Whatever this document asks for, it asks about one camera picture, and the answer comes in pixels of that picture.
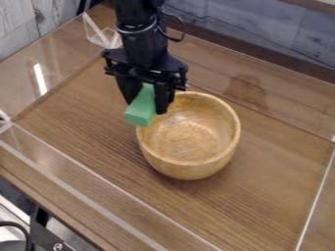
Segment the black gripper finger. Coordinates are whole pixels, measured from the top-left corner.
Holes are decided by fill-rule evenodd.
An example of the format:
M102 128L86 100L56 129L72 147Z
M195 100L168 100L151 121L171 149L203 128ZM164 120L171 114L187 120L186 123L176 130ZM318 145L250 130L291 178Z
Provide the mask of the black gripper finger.
M159 115L168 111L168 105L174 102L175 91L184 91L186 89L187 87L184 84L174 84L172 82L162 81L155 83L155 105Z
M134 76L118 76L116 83L127 104L131 104L143 88L143 83Z

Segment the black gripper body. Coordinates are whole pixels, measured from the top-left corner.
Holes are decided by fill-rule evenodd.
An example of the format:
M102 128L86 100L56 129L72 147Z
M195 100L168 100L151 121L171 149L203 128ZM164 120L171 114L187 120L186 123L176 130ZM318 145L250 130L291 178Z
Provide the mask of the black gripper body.
M168 52L168 37L163 27L140 30L116 29L123 46L106 49L104 72L116 77L134 77L148 83L166 82L168 85L184 85L187 82L187 65Z

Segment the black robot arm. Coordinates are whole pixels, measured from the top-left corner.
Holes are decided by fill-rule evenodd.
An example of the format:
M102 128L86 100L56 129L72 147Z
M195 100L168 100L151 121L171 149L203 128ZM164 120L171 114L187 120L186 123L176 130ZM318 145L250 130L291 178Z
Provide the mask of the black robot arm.
M115 29L123 47L104 49L104 73L116 78L127 104L146 83L154 86L156 113L168 111L176 90L187 89L188 66L168 52L168 41L180 42L167 31L166 0L114 0Z

